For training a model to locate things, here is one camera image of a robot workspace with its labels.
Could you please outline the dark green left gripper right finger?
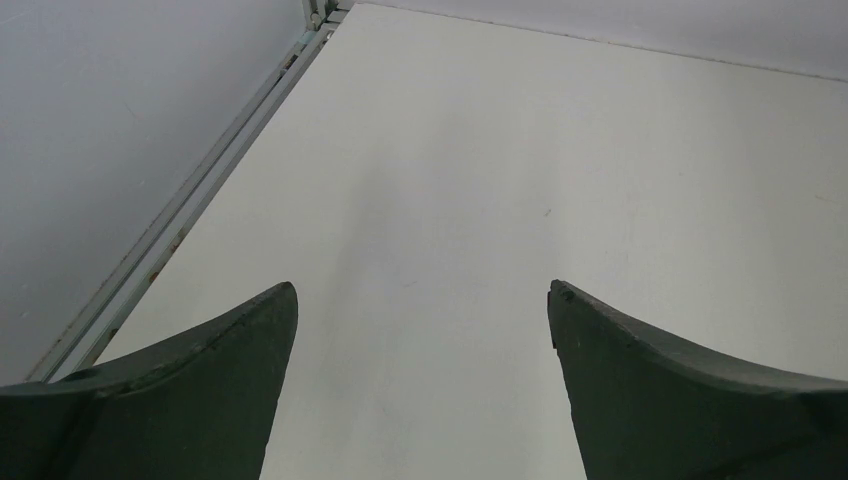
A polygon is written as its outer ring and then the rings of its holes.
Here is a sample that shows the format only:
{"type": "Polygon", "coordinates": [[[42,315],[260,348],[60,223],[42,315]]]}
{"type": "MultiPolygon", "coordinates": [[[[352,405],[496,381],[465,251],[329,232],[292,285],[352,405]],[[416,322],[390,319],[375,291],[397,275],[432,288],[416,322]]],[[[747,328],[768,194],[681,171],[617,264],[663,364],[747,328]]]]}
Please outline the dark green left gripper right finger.
{"type": "Polygon", "coordinates": [[[847,385],[706,348],[555,280],[547,315],[590,479],[843,479],[847,385]]]}

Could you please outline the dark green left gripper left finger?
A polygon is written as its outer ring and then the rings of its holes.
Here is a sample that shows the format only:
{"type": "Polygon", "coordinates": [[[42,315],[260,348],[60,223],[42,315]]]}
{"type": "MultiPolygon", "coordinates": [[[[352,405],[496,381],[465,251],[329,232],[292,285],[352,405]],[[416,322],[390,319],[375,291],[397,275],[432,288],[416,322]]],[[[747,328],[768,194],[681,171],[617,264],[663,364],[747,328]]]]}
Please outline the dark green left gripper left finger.
{"type": "Polygon", "coordinates": [[[298,324],[277,284],[53,382],[1,390],[5,479],[256,479],[298,324]]]}

